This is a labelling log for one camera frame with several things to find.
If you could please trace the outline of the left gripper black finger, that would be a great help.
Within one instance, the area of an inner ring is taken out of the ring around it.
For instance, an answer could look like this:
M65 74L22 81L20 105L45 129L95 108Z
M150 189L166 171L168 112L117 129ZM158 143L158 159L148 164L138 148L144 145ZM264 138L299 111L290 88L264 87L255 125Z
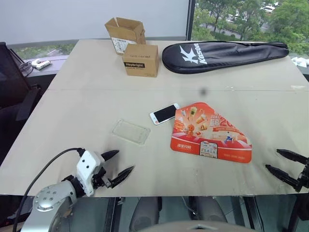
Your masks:
M120 183L122 183L130 175L130 173L132 172L132 170L134 168L135 168L135 166L133 165L133 166L130 166L130 167L124 169L122 172L120 172L115 179L110 181L111 182L111 188L114 188L117 185L119 185Z
M102 153L101 156L104 159L104 161L108 161L118 153L119 153L119 150L111 150L111 151Z

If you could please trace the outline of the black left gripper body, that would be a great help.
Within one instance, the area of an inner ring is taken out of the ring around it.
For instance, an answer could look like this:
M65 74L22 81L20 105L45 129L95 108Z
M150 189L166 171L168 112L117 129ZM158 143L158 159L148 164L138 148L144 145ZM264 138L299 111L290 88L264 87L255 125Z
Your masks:
M101 167L97 174L94 174L92 177L92 184L94 189L98 189L100 187L113 188L114 184L112 180L105 176L106 170Z

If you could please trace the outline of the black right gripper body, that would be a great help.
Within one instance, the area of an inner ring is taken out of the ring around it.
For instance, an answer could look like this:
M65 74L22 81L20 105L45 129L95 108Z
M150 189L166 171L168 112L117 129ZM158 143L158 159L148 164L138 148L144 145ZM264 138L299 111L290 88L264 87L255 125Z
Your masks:
M300 188L306 187L309 188L309 163L305 164L303 171L298 176Z

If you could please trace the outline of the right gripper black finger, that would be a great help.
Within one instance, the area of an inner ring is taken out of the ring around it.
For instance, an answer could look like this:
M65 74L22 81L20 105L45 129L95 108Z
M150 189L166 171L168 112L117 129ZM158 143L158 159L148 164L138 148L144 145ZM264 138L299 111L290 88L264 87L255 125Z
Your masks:
M300 192L300 190L302 189L301 181L299 179L294 179L289 176L288 173L269 164L266 164L265 167L273 176L291 186L296 192Z
M309 159L307 157L304 157L304 156L302 156L298 153L295 153L295 152L287 150L287 149L277 149L276 151L277 151L277 153L279 153L283 157L285 157L289 160L292 160L294 162L299 162L301 164L306 165L309 161Z

